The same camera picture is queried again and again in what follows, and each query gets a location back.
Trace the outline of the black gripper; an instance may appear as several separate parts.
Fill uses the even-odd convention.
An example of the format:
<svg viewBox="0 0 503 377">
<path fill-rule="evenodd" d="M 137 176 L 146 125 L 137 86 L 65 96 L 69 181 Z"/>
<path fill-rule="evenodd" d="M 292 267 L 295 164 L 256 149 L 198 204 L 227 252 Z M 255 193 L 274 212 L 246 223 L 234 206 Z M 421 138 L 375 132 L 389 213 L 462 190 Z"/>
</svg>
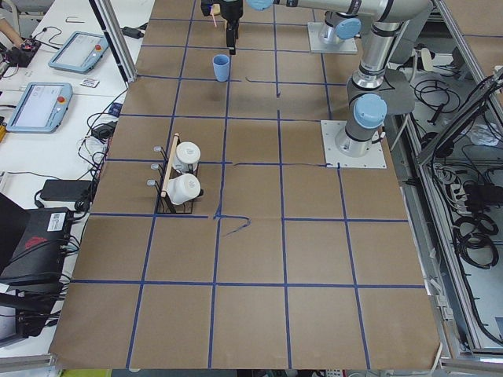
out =
<svg viewBox="0 0 503 377">
<path fill-rule="evenodd" d="M 226 21 L 226 46 L 230 55 L 236 54 L 236 43 L 239 39 L 239 20 Z"/>
<path fill-rule="evenodd" d="M 200 9 L 203 16 L 217 16 L 221 13 L 221 5 L 218 0 L 201 0 Z"/>
</svg>

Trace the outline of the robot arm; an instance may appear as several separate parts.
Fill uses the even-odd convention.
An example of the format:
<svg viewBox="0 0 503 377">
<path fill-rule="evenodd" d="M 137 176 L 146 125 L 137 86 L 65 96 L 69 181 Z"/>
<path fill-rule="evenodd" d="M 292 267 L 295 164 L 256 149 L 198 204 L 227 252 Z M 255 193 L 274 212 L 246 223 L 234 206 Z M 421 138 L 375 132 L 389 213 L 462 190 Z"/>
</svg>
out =
<svg viewBox="0 0 503 377">
<path fill-rule="evenodd" d="M 358 69 L 347 84 L 351 115 L 345 128 L 336 135 L 337 148 L 350 157 L 364 156 L 377 128 L 387 115 L 385 100 L 378 94 L 384 72 L 398 34 L 406 21 L 425 11 L 429 1 L 249 1 L 255 10 L 272 5 L 290 8 L 323 9 L 346 15 L 364 15 L 373 19 L 372 27 Z"/>
</svg>

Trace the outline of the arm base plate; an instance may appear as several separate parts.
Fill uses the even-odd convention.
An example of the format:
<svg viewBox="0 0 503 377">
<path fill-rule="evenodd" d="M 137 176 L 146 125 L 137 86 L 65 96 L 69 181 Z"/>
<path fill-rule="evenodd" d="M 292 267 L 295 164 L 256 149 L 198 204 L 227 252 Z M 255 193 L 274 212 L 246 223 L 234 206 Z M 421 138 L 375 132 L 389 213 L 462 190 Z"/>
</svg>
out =
<svg viewBox="0 0 503 377">
<path fill-rule="evenodd" d="M 347 136 L 346 121 L 321 121 L 325 165 L 331 168 L 386 169 L 379 135 L 369 141 L 354 141 Z"/>
<path fill-rule="evenodd" d="M 356 54 L 357 32 L 343 30 L 341 25 L 330 27 L 326 23 L 310 22 L 307 24 L 312 53 Z"/>
</svg>

